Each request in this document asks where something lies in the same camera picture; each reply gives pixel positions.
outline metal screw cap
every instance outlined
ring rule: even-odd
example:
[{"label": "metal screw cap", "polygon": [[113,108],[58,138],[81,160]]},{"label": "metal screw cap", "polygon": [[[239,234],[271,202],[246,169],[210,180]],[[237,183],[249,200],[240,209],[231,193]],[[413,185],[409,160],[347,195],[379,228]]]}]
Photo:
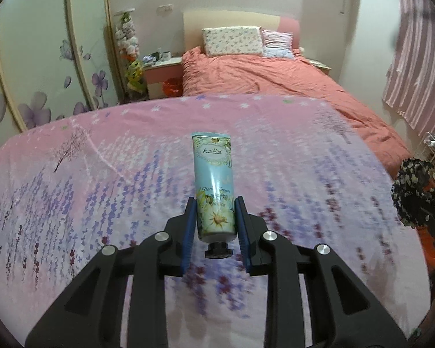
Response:
[{"label": "metal screw cap", "polygon": [[116,252],[116,247],[112,246],[112,245],[108,245],[102,248],[101,253],[103,255],[106,255],[107,257],[109,257],[110,255],[113,255]]},{"label": "metal screw cap", "polygon": [[327,255],[330,252],[330,247],[326,244],[320,244],[317,246],[317,252],[319,252],[321,255]]},{"label": "metal screw cap", "polygon": [[275,241],[275,239],[277,238],[277,233],[275,231],[265,231],[262,234],[262,237],[266,240],[266,241]]},{"label": "metal screw cap", "polygon": [[166,233],[165,231],[160,231],[155,234],[155,239],[158,242],[167,241],[169,239],[169,234]]}]

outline floral cloth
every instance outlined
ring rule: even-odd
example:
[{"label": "floral cloth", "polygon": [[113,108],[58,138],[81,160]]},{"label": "floral cloth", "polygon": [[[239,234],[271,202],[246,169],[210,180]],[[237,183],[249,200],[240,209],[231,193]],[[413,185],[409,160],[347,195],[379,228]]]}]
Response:
[{"label": "floral cloth", "polygon": [[[103,245],[135,245],[183,213],[193,131],[231,136],[249,213],[295,244],[330,245],[405,333],[419,325],[429,308],[419,239],[342,117],[308,97],[199,95],[83,113],[0,149],[0,318],[21,343]],[[262,346],[266,278],[245,273],[238,240],[232,258],[210,260],[195,239],[187,274],[166,279],[170,346]]]},{"label": "floral cloth", "polygon": [[257,26],[232,26],[203,29],[207,56],[263,55],[262,39]]},{"label": "floral cloth", "polygon": [[[407,209],[406,197],[417,196],[417,200],[422,200],[435,208],[435,188],[424,190],[430,181],[432,170],[433,165],[430,162],[414,158],[406,159],[401,164],[396,180],[393,182],[391,197],[398,211],[398,218],[404,226],[415,228],[425,225],[425,221],[418,221],[416,214]],[[413,204],[412,207],[418,208],[418,205]]]}]

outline orange object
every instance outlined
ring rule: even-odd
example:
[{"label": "orange object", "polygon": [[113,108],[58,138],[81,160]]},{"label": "orange object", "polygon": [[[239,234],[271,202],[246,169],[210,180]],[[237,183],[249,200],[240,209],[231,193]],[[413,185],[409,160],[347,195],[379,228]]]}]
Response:
[{"label": "orange object", "polygon": [[182,91],[182,80],[180,78],[169,78],[163,82],[163,92],[169,98],[182,96]]},{"label": "orange object", "polygon": [[123,54],[123,55],[121,55],[121,58],[126,59],[129,62],[134,62],[135,60],[137,60],[137,57],[135,55]]},{"label": "orange object", "polygon": [[433,239],[426,227],[418,227],[418,234],[425,262],[427,263],[427,268],[430,272],[435,269],[435,247],[433,246],[435,239]]}]

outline black tube cap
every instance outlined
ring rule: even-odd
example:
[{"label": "black tube cap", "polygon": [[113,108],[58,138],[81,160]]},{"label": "black tube cap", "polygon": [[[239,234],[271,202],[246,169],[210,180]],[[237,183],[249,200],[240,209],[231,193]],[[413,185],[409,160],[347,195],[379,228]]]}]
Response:
[{"label": "black tube cap", "polygon": [[206,259],[225,259],[230,258],[233,251],[225,242],[213,242],[208,245],[208,250],[204,252]]}]

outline yellow plush toy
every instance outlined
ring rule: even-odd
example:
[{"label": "yellow plush toy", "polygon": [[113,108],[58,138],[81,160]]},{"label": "yellow plush toy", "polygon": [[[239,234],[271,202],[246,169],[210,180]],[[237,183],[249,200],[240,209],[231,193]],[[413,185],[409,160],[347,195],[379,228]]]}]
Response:
[{"label": "yellow plush toy", "polygon": [[126,72],[126,78],[129,81],[128,87],[131,90],[135,90],[136,92],[145,93],[146,83],[142,76],[143,76],[142,63],[136,60],[128,66],[128,70]]}]

